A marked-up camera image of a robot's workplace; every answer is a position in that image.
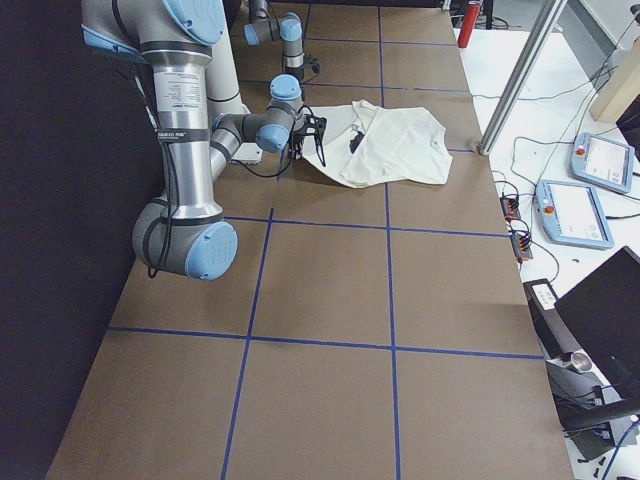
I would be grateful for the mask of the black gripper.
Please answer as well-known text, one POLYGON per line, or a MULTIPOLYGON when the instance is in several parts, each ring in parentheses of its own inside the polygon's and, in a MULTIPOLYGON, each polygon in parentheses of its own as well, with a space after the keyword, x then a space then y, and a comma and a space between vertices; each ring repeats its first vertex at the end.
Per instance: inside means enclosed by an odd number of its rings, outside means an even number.
POLYGON ((289 152, 293 161, 303 158, 303 145, 306 134, 304 132, 293 132, 289 139, 289 152))

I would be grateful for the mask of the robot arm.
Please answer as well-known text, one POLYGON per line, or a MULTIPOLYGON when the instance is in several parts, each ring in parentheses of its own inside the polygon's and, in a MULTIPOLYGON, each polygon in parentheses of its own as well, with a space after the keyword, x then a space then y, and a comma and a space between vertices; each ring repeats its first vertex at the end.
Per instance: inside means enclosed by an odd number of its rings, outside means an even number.
POLYGON ((280 41, 282 68, 298 81, 304 79, 305 53, 300 17, 288 12, 281 17, 269 13, 268 1, 249 1, 249 22, 244 25, 244 37, 249 46, 280 41))
POLYGON ((140 90, 159 142, 165 189, 140 213, 132 234, 150 274, 171 272, 211 281, 231 266, 238 237, 214 198, 214 182, 244 145, 295 156, 313 122, 303 111, 302 24, 250 5, 251 45, 282 44, 283 71, 270 84, 261 114, 243 104, 219 1, 85 1, 82 28, 95 52, 147 65, 140 90))

